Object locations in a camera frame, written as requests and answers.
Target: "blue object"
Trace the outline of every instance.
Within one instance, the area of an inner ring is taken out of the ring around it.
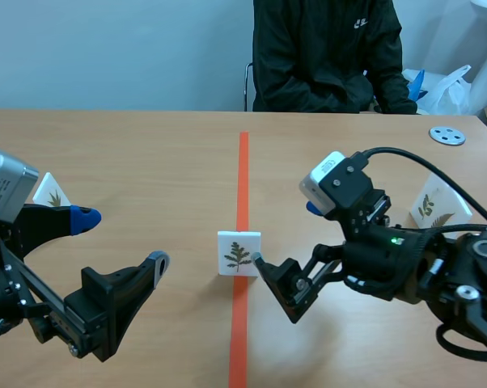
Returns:
[[[96,209],[90,209],[88,213],[84,213],[79,206],[71,205],[70,212],[71,236],[87,232],[101,221],[101,214]]]
[[[319,216],[319,217],[323,216],[323,214],[310,201],[307,202],[307,210],[310,213],[315,214],[316,216]]]
[[[425,77],[425,69],[421,70],[420,73],[414,79],[414,82],[411,82],[408,85],[409,88],[409,99],[412,101],[418,101],[420,99],[420,90],[421,85],[423,84],[423,78]]]

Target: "black hoodie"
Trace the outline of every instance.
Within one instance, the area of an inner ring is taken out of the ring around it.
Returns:
[[[375,95],[416,113],[392,0],[254,0],[254,20],[254,111],[359,112]]]

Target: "blue fingertip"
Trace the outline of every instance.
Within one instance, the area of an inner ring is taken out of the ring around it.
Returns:
[[[101,221],[101,214],[96,209],[91,209],[89,213],[84,213],[79,206],[71,205],[70,211],[71,236],[91,230]]]
[[[312,213],[312,214],[315,214],[316,216],[319,216],[319,217],[322,217],[323,214],[316,208],[316,206],[314,204],[312,204],[310,201],[307,202],[307,210]]]

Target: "white camera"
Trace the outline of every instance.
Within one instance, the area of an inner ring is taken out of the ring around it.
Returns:
[[[0,221],[15,221],[38,178],[35,167],[0,151]]]
[[[321,189],[320,183],[344,159],[346,156],[333,151],[299,184],[299,190],[323,215],[335,209],[335,202]]]

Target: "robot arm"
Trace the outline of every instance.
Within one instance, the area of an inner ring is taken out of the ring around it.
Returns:
[[[420,159],[405,151],[388,150]],[[425,301],[443,322],[436,337],[447,351],[487,361],[487,352],[460,348],[443,336],[454,330],[487,347],[487,226],[390,228],[386,215],[390,198],[373,188],[362,172],[367,156],[374,153],[370,150],[345,158],[334,152],[300,185],[325,218],[341,224],[346,239],[342,245],[317,245],[303,269],[293,259],[279,267],[268,264],[259,253],[252,256],[254,264],[292,323],[301,319],[327,283],[343,281],[359,293],[386,301]],[[433,172],[487,218],[487,212],[456,183],[435,167]],[[443,236],[453,231],[477,234],[465,234],[458,240]],[[311,279],[309,274],[317,263],[324,266]],[[341,270],[335,272],[339,265]]]
[[[152,252],[137,267],[109,275],[84,268],[82,287],[62,300],[24,258],[50,240],[94,228],[101,217],[73,205],[25,205],[37,178],[35,168],[0,151],[0,335],[26,318],[42,344],[57,336],[73,356],[92,352],[106,361],[167,270],[169,257]]]

